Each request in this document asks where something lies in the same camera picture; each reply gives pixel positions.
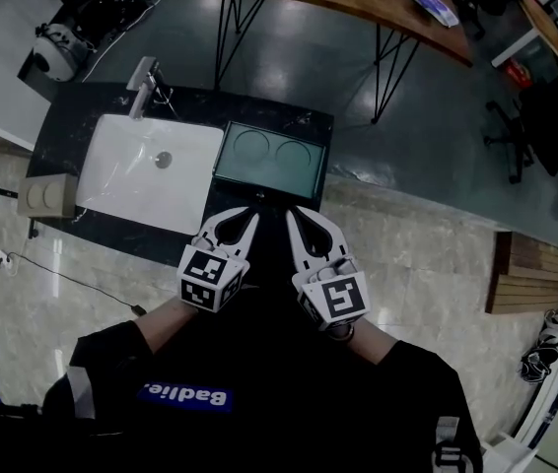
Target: gray floor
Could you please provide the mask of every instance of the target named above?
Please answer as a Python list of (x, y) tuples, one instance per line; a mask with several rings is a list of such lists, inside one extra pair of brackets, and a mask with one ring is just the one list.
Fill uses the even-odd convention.
[[(211, 88), (219, 9), (220, 0), (163, 0), (110, 50), (89, 82), (127, 82), (140, 58), (154, 55), (170, 84)], [(308, 4), (267, 0), (222, 89), (333, 114), (333, 173), (445, 203), (558, 244), (558, 175), (535, 165), (524, 171), (523, 183), (510, 185), (505, 148), (488, 150), (482, 143), (483, 134), (504, 131), (486, 112), (487, 101), (515, 111), (514, 86), (489, 60), (526, 32), (528, 23), (516, 5), (502, 18), (481, 19), (488, 30), (483, 39), (474, 41), (474, 27), (468, 30), (474, 66), (421, 45), (376, 126), (369, 122), (375, 26)], [(533, 72), (536, 79), (557, 72), (544, 45), (534, 43), (523, 54), (541, 65)], [(53, 86), (39, 75), (32, 73), (29, 82), (52, 97)]]
[[(0, 187), (16, 188), (27, 166), (0, 155)], [(510, 432), (533, 392), (518, 366), (543, 314), (484, 313), (493, 231), (453, 209), (355, 180), (329, 176), (323, 196), (321, 211), (343, 230), (366, 273), (367, 318), (457, 370), (482, 439)], [(173, 267), (39, 227), (39, 237), (27, 240), (28, 220), (0, 196), (0, 249), (148, 310), (175, 294)], [(0, 396), (39, 404), (78, 337), (134, 316), (96, 291), (15, 259), (10, 274), (0, 270)], [(434, 383), (427, 380), (426, 390)]]

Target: white chair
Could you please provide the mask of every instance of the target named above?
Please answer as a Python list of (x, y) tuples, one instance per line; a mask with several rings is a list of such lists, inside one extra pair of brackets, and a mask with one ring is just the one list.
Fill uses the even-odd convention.
[(481, 443), (485, 449), (485, 473), (523, 473), (537, 454), (537, 448), (531, 450), (502, 431), (498, 435), (503, 439), (498, 444), (490, 445), (485, 441)]

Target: white plug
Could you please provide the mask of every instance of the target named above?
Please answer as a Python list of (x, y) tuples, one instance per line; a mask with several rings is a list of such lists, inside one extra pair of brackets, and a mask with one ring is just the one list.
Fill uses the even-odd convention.
[(14, 264), (14, 260), (11, 257), (8, 257), (8, 255), (5, 252), (0, 250), (0, 267), (5, 268), (6, 270), (9, 271), (12, 269), (13, 264)]

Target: wooden pallet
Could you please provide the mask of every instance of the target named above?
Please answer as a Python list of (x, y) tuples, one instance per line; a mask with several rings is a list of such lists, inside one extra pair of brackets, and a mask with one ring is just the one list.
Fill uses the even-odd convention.
[(558, 248), (517, 233), (497, 233), (485, 311), (558, 308)]

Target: person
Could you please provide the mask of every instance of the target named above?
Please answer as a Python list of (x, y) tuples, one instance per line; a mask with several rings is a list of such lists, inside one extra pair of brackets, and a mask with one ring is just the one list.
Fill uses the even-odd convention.
[(453, 471), (481, 471), (456, 372), (364, 317), (352, 335), (348, 328), (314, 331), (281, 290), (243, 289), (215, 315), (174, 298), (81, 338), (43, 415), (92, 418), (100, 430), (91, 457), (102, 443), (125, 443), (149, 450), (139, 454), (143, 467), (170, 464), (172, 448), (178, 463), (196, 467), (268, 457), (322, 463), (367, 450), (386, 471), (432, 472), (441, 453), (447, 471), (444, 441), (456, 449)]

